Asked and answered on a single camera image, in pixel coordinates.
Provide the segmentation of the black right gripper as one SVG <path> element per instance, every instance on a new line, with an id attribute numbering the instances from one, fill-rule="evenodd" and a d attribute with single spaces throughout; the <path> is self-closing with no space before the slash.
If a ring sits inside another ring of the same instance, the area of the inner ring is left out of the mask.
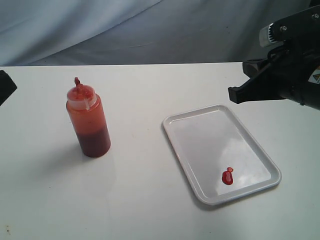
<path id="1" fill-rule="evenodd" d="M 320 109 L 319 40 L 286 40 L 267 58 L 244 61 L 242 70 L 250 79 L 227 89 L 233 103 L 291 100 Z"/>

